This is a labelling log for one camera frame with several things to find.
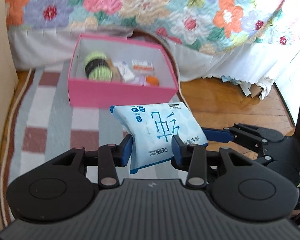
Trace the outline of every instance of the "green yarn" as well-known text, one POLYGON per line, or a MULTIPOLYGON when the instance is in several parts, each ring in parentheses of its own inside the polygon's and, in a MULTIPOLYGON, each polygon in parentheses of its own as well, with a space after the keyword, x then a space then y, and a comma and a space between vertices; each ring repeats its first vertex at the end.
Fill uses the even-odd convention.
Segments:
POLYGON ((92 70, 89 75, 89 80, 96 81, 110 81, 112 78, 112 71, 107 66, 100 66, 92 70))
POLYGON ((91 52, 85 59, 84 59, 84 65, 86 66, 90 61, 94 59, 104 59, 107 60, 107 55, 103 52, 94 51, 91 52))

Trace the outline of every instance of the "white flower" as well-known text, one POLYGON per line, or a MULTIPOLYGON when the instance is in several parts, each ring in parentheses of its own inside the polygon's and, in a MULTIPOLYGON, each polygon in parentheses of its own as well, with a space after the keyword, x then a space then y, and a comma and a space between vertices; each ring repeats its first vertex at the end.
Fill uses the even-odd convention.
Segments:
POLYGON ((195 11, 185 7, 183 13, 172 13, 170 21, 175 23, 171 32, 178 37, 183 36, 188 44, 193 44, 197 37, 209 35, 206 26, 211 23, 211 18, 202 15, 196 15, 195 11))

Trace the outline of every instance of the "red square on rug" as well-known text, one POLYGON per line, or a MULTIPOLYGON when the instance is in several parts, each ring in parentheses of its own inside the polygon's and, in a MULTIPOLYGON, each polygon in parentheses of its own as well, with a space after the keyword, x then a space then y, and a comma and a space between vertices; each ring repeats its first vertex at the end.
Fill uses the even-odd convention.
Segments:
POLYGON ((39 86, 54 86, 56 87, 58 85, 60 73, 56 72, 43 72, 39 86))
POLYGON ((33 153, 44 153, 46 150, 47 129, 26 127, 22 150, 33 153))
POLYGON ((86 151, 98 150, 99 132, 87 130, 71 130, 70 147, 84 147, 86 151))

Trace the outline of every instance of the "silver screw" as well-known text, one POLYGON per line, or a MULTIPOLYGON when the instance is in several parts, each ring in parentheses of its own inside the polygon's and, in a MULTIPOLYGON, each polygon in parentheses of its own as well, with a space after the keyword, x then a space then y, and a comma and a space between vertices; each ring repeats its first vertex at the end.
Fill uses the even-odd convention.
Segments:
POLYGON ((115 178, 111 178, 111 177, 105 177, 101 180, 101 184, 103 184, 105 186, 113 186, 116 183, 117 183, 117 180, 115 178))
POLYGON ((204 184, 204 179, 199 178, 199 177, 193 177, 189 179, 189 183, 193 186, 201 186, 204 184))

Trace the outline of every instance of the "black yarn label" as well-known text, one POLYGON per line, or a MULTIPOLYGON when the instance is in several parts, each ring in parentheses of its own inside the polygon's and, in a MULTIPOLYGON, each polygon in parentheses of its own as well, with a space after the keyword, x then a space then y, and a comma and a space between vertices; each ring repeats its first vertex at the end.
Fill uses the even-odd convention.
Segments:
POLYGON ((108 62, 104 59, 93 59, 92 61, 90 61, 86 67, 85 67, 85 72, 87 77, 89 77, 90 73, 97 67, 100 66, 109 66, 108 62))

